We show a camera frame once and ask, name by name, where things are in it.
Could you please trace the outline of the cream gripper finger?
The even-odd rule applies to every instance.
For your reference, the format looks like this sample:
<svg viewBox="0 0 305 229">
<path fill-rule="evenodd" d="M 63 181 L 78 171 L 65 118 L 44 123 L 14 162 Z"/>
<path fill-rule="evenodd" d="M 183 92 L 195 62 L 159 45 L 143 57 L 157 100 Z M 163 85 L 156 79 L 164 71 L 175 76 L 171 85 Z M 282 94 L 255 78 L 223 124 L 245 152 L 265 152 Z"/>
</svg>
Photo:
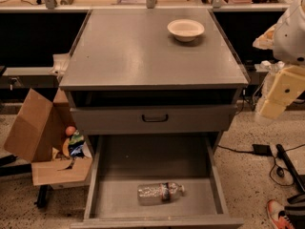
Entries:
<svg viewBox="0 0 305 229">
<path fill-rule="evenodd" d="M 269 73 L 257 102 L 257 119 L 276 120 L 304 91 L 304 67 L 289 66 Z"/>
<path fill-rule="evenodd" d="M 263 34 L 256 38 L 253 46 L 261 50 L 271 50 L 274 46 L 275 26 L 269 27 Z"/>
</svg>

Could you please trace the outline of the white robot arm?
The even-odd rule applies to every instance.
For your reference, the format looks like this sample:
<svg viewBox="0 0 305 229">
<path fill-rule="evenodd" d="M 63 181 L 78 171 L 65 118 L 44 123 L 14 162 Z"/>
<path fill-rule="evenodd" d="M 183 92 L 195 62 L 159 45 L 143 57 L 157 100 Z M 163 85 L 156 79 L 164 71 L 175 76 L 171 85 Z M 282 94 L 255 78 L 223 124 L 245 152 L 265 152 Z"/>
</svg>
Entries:
<svg viewBox="0 0 305 229">
<path fill-rule="evenodd" d="M 268 124 L 305 91 L 305 0 L 294 0 L 253 46 L 271 49 L 274 58 L 284 63 L 283 68 L 270 70 L 265 77 L 255 107 L 255 120 Z"/>
</svg>

